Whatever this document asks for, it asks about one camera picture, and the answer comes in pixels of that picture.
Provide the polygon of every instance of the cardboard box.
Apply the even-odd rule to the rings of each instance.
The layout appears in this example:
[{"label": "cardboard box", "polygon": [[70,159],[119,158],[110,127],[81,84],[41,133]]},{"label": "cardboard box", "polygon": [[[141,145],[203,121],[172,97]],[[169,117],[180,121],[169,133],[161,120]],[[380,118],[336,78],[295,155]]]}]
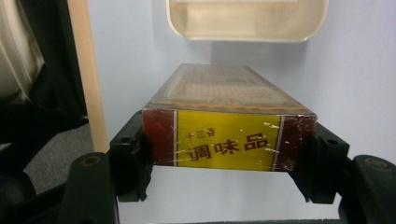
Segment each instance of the cardboard box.
[{"label": "cardboard box", "polygon": [[154,163],[290,171],[317,116],[248,67],[182,64],[143,109]]}]

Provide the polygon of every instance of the box top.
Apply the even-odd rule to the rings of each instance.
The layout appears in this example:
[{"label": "box top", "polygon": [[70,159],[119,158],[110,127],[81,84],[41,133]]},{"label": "box top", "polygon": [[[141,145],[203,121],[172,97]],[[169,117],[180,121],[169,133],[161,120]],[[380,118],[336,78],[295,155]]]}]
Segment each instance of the box top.
[{"label": "box top", "polygon": [[146,108],[314,115],[248,67],[202,64],[182,64]]}]

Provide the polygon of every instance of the plastic container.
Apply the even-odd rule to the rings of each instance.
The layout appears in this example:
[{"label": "plastic container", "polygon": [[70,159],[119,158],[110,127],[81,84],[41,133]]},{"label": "plastic container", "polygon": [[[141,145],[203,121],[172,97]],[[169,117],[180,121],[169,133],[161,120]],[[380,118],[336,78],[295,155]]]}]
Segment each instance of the plastic container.
[{"label": "plastic container", "polygon": [[328,0],[167,0],[168,21],[193,40],[302,42],[322,26]]}]

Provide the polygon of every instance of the yellow label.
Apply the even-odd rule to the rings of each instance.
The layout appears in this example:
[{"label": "yellow label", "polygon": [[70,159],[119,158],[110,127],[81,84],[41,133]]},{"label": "yellow label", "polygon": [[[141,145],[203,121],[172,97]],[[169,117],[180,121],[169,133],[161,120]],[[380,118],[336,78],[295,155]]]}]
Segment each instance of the yellow label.
[{"label": "yellow label", "polygon": [[270,171],[280,116],[178,111],[177,166]]}]

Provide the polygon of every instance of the gray carpet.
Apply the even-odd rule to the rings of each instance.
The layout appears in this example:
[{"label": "gray carpet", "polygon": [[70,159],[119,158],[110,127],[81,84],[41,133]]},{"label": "gray carpet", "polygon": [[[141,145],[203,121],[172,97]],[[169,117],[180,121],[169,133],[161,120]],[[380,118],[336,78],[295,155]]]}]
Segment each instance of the gray carpet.
[{"label": "gray carpet", "polygon": [[53,137],[29,163],[25,173],[40,193],[64,183],[73,160],[90,152],[93,144],[87,124]]}]

